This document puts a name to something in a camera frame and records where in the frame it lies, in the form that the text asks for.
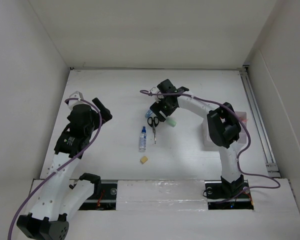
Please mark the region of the green highlighter marker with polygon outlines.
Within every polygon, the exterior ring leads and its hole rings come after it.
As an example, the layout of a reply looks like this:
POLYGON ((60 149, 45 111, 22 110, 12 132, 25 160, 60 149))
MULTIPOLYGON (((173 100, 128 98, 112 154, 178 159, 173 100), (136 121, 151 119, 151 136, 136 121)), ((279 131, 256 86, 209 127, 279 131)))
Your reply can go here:
POLYGON ((167 117, 166 118, 166 123, 170 126, 170 127, 175 127, 176 126, 176 124, 177 124, 177 122, 173 119, 173 118, 171 118, 171 117, 167 117))

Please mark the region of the blue translucent correction tape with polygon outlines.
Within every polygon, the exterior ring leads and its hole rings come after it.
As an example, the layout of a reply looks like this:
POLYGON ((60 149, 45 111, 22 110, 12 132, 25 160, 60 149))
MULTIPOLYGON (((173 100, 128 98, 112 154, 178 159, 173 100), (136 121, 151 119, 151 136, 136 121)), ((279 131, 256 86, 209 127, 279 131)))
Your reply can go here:
POLYGON ((147 118, 149 118, 151 115, 152 115, 152 111, 149 109, 147 112, 146 112, 146 114, 145 114, 145 118, 147 119, 147 118))

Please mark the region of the clear blue spray bottle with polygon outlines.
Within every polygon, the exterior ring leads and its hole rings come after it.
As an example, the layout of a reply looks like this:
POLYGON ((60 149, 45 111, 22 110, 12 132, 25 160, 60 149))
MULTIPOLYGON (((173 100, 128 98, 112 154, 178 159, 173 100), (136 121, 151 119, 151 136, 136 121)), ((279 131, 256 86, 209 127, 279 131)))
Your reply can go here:
POLYGON ((147 131, 146 131, 146 127, 143 126, 141 133, 140 133, 140 138, 139 138, 139 151, 140 152, 146 151, 146 144, 147 144, 147 131))

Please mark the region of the red translucent pen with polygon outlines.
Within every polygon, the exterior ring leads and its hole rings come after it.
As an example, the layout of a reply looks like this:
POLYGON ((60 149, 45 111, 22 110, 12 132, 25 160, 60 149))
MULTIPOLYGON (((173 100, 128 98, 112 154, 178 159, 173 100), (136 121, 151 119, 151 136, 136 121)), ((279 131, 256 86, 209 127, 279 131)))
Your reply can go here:
POLYGON ((243 123, 246 123, 249 119, 248 118, 243 118, 243 117, 240 117, 239 118, 243 123))

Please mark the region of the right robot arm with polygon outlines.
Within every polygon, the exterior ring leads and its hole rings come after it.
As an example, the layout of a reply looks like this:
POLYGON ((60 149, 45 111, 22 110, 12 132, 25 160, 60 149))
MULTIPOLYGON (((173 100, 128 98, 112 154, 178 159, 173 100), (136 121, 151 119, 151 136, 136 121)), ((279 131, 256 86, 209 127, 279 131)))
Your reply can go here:
POLYGON ((169 79, 162 81, 149 91, 155 98, 150 110, 164 122, 177 108, 188 110, 203 118, 210 140, 217 146, 221 161, 221 191, 225 198, 237 195, 244 184, 243 174, 238 168, 240 132, 238 116, 228 102, 213 109, 209 101, 191 95, 189 89, 176 88, 169 79))

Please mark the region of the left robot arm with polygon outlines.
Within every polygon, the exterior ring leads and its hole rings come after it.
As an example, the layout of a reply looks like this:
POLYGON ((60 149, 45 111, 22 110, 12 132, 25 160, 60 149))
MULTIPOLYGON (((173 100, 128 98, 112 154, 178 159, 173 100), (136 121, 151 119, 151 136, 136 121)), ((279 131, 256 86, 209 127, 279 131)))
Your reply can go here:
POLYGON ((97 97, 88 102, 73 94, 65 102, 71 110, 67 117, 69 123, 54 147, 48 176, 29 194, 21 207, 39 192, 36 203, 27 214, 18 210, 11 223, 32 240, 65 239, 69 221, 82 204, 102 193, 101 178, 95 174, 85 172, 76 184, 69 186, 69 183, 84 152, 113 116, 97 97))

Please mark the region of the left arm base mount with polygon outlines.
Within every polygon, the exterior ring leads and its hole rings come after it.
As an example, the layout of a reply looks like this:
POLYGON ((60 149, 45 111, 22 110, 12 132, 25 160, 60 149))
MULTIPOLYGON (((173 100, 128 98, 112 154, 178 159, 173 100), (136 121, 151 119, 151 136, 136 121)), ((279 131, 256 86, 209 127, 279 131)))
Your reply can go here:
POLYGON ((73 190, 79 180, 88 180, 94 184, 93 195, 82 203, 79 211, 112 211, 116 209, 118 181, 101 180, 101 177, 92 173, 83 173, 78 180, 74 180, 69 188, 73 190))

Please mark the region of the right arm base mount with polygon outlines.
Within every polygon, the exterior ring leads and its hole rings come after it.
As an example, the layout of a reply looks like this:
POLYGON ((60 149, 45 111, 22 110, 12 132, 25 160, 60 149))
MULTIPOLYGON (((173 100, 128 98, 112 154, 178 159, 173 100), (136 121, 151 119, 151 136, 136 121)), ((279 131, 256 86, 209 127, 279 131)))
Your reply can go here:
POLYGON ((240 193, 249 186, 242 174, 231 183, 221 178, 205 181, 204 186, 202 195, 207 199, 208 210, 254 210, 251 194, 240 193))

